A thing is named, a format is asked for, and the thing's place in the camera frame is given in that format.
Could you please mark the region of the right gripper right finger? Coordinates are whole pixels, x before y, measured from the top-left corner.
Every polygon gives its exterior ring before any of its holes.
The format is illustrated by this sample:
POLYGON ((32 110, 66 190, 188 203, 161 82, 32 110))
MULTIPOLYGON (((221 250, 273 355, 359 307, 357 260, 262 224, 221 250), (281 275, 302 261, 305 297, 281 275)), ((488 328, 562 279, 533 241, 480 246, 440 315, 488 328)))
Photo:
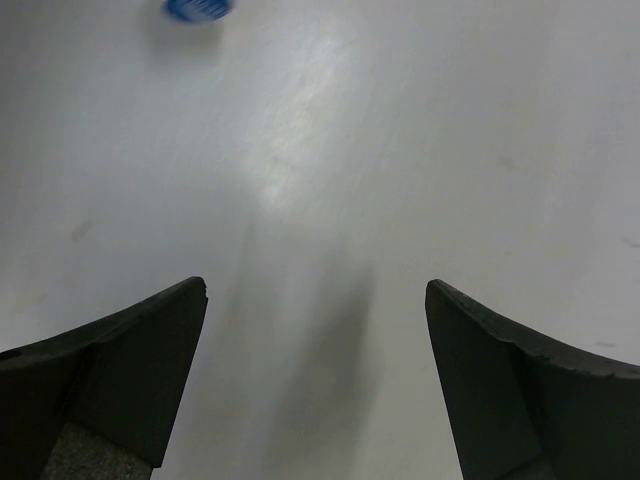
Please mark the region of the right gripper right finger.
POLYGON ((567 345, 451 285, 427 325, 466 479, 636 479, 639 368, 567 345))

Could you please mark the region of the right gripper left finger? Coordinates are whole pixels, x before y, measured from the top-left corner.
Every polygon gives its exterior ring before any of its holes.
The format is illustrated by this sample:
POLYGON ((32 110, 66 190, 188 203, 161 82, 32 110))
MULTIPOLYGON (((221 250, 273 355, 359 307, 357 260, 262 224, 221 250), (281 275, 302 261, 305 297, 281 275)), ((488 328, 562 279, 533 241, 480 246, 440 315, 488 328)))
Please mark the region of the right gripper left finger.
POLYGON ((164 460, 204 323, 206 285, 1 354, 4 479, 148 479, 164 460))

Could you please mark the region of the clear bottle blue label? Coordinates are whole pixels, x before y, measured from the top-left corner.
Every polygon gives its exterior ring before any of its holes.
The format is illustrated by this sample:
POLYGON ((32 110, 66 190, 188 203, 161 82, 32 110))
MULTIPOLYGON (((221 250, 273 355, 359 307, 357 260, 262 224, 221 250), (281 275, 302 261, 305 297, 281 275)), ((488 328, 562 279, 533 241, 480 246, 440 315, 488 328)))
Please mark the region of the clear bottle blue label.
POLYGON ((165 11, 176 20, 199 24, 221 19, 233 6, 232 0, 167 0, 165 11))

